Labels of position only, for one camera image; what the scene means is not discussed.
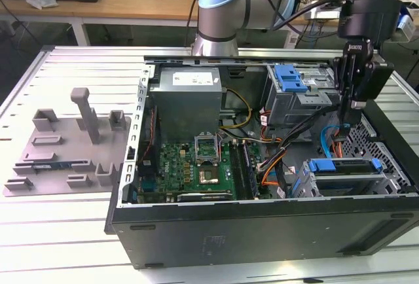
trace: aluminum workbench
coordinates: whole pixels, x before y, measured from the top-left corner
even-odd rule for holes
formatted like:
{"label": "aluminum workbench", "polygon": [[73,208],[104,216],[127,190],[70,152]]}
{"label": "aluminum workbench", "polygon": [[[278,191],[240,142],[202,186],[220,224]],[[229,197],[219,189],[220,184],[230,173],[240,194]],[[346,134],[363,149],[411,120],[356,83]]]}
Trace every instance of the aluminum workbench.
{"label": "aluminum workbench", "polygon": [[[241,50],[244,56],[292,56],[302,50]],[[338,50],[311,52],[322,57]],[[184,48],[57,47],[41,52],[0,107],[0,184],[12,175],[38,108],[77,113],[73,87],[90,89],[98,116],[132,114],[144,55],[190,55]],[[419,154],[419,96],[394,73],[377,103]],[[116,236],[103,232],[111,193],[0,196],[0,283],[419,283],[419,228],[369,257],[134,270]]]}

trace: table leg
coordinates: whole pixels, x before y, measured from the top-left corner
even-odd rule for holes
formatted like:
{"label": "table leg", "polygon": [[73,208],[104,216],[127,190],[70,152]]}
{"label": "table leg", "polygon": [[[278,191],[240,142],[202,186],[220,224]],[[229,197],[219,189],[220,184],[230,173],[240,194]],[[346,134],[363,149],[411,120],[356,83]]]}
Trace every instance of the table leg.
{"label": "table leg", "polygon": [[0,28],[5,30],[5,32],[11,37],[14,36],[15,32],[10,21],[0,21]]}
{"label": "table leg", "polygon": [[74,35],[76,36],[77,44],[79,46],[89,46],[89,36],[87,35],[86,25],[80,22],[73,22],[71,24],[73,26]]}
{"label": "table leg", "polygon": [[283,47],[294,49],[295,45],[297,44],[298,39],[299,39],[299,34],[295,33],[292,30],[289,30]]}

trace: wire bundle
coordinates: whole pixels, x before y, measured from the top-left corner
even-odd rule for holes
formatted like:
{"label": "wire bundle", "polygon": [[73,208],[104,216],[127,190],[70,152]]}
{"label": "wire bundle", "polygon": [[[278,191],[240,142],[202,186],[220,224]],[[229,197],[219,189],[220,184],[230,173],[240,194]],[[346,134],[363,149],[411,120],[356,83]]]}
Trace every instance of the wire bundle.
{"label": "wire bundle", "polygon": [[278,152],[272,158],[269,158],[260,165],[259,169],[264,171],[262,185],[277,185],[277,183],[267,181],[267,177],[270,170],[285,156],[287,147],[291,144],[292,141],[296,140],[300,134],[309,130],[320,116],[334,112],[337,109],[338,105],[324,107],[311,114],[302,122],[299,122],[288,132],[288,134],[282,139],[280,146],[278,147]]}

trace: workshop background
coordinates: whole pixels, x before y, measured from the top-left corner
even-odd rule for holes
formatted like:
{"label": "workshop background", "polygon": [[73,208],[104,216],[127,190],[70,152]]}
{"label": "workshop background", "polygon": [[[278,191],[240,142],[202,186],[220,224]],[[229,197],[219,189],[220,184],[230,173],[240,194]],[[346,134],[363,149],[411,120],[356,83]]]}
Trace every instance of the workshop background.
{"label": "workshop background", "polygon": [[[8,96],[14,85],[19,81],[40,46],[25,32],[22,26],[14,24],[16,34],[9,37],[0,30],[0,103]],[[67,24],[43,24],[31,22],[29,30],[43,45],[77,45],[71,26]],[[103,46],[183,46],[186,29],[184,27],[133,26],[134,38],[131,39],[129,26],[87,25],[91,45]],[[196,28],[190,28],[189,39],[194,39]],[[260,30],[240,30],[238,33],[239,47],[282,48],[286,31],[263,32]],[[410,43],[385,43],[384,58],[395,65],[395,70],[406,78],[409,71],[419,60],[419,37]],[[308,42],[304,38],[297,48],[337,49],[342,50],[345,41],[336,35]],[[419,65],[408,79],[409,84],[416,88],[419,85]]]}

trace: label sticker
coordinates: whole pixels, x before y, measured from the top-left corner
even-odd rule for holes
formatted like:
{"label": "label sticker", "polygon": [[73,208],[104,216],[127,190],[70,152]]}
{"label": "label sticker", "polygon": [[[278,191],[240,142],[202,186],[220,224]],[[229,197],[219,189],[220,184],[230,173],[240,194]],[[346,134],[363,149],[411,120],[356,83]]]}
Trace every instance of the label sticker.
{"label": "label sticker", "polygon": [[174,73],[174,86],[212,86],[211,73]]}
{"label": "label sticker", "polygon": [[276,193],[281,199],[285,199],[285,192],[281,189],[281,187],[276,189]]}
{"label": "label sticker", "polygon": [[285,175],[295,174],[295,167],[290,166],[287,171],[284,172]]}
{"label": "label sticker", "polygon": [[302,83],[304,83],[306,86],[317,86],[316,81],[314,79],[303,79]]}

